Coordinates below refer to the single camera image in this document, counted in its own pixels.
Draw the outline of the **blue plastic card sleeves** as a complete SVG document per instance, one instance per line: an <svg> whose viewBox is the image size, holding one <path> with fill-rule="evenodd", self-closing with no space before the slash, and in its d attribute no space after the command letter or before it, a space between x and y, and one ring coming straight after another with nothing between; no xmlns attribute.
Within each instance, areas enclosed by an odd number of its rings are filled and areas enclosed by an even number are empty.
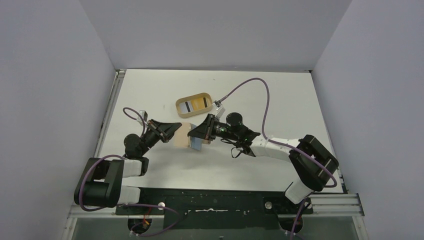
<svg viewBox="0 0 424 240"><path fill-rule="evenodd" d="M201 138L192 137L190 140L190 148L196 151L202 150L203 140Z"/></svg>

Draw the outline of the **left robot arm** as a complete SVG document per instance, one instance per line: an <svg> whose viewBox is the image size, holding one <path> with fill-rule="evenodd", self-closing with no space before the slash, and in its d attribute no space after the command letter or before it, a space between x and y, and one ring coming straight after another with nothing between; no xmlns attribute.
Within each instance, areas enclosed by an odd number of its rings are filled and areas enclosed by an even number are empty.
<svg viewBox="0 0 424 240"><path fill-rule="evenodd" d="M132 133L124 138L124 155L89 158L75 188L74 203L87 212L137 204L141 189L123 185L123 179L144 176L149 166L144 155L156 143L169 142L181 126L180 122L148 120L145 133Z"/></svg>

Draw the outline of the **beige card holder wallet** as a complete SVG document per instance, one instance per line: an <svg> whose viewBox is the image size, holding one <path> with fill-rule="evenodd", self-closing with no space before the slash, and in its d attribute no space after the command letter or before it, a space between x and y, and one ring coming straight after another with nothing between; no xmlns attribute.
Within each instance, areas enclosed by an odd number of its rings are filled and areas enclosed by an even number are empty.
<svg viewBox="0 0 424 240"><path fill-rule="evenodd" d="M189 123L189 122L183 122L182 126L175 132L172 143L173 146L176 148L190 148L191 138L188 136L188 132L190 130L193 130L195 127L197 127L195 124ZM210 145L211 141L203 140L203 145Z"/></svg>

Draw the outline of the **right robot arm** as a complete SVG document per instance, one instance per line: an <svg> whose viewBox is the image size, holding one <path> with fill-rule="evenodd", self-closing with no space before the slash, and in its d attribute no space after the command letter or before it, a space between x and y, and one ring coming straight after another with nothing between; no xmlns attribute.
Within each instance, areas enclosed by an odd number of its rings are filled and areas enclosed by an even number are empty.
<svg viewBox="0 0 424 240"><path fill-rule="evenodd" d="M221 138L245 155L290 162L298 179L289 185L284 195L294 204L300 203L313 192L327 188L329 180L333 180L334 187L337 185L334 173L340 164L313 135L307 134L299 139L266 138L245 126L242 115L237 112L230 113L226 122L220 122L209 113L187 135L205 141Z"/></svg>

